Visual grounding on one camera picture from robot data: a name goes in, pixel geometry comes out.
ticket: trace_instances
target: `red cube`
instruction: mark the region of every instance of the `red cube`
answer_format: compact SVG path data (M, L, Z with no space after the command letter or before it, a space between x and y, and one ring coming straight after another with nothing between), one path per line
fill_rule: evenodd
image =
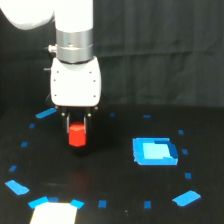
M75 147L86 145L85 125L82 122L75 122L70 125L69 144Z

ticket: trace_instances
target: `blue tape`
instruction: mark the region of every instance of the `blue tape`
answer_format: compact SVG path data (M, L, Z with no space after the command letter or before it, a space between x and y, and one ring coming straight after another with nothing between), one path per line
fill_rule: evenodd
M145 209L150 209L151 208L151 202L150 201L145 201L144 208Z
M191 179L191 173L185 173L185 178L186 179Z
M155 143L158 141L170 141L169 138L137 138L133 139L133 154L134 161L139 165L177 165L177 158L163 158L163 159L145 159L144 157L144 143Z
M199 198L201 198L201 195L197 194L194 191L188 191L187 193L174 198L173 201L176 202L179 206L183 207Z
M28 203L28 205L30 206L30 208L34 209L36 206L44 204L46 202L49 202L47 197L43 197L43 198L39 198L35 201L31 201Z
M46 116L48 116L50 114L55 113L56 111L57 110L55 108L51 108L49 110L46 110L44 112L41 112L41 113L37 114L36 117L39 118L39 119L41 119L41 118L44 118L44 117L46 117Z
M72 200L71 205L77 207L78 209L82 208L85 203L77 200Z
M179 130L179 134L180 135L184 135L184 131L183 130Z
M15 169L17 168L17 166L11 166L11 168L9 169L10 172L15 171Z
M107 207L107 202L103 201L103 200L100 200L99 204L98 204L98 207L99 208L106 208Z
M21 144L21 147L27 147L27 144L28 144L28 142L23 142L23 143Z
M28 188L18 184L14 180L10 180L6 182L5 185L9 187L17 195L26 194L29 191Z
M57 197L50 197L48 198L49 202L58 202L58 198Z
M35 124L30 124L30 128L34 128L35 127Z
M182 152L183 152L184 155L188 155L187 149L182 149Z

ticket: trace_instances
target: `black curtain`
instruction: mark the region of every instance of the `black curtain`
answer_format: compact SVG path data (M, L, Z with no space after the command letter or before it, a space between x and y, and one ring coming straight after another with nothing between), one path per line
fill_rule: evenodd
M223 0L94 0L94 54L110 104L224 106ZM0 12L1 105L44 103L55 24Z

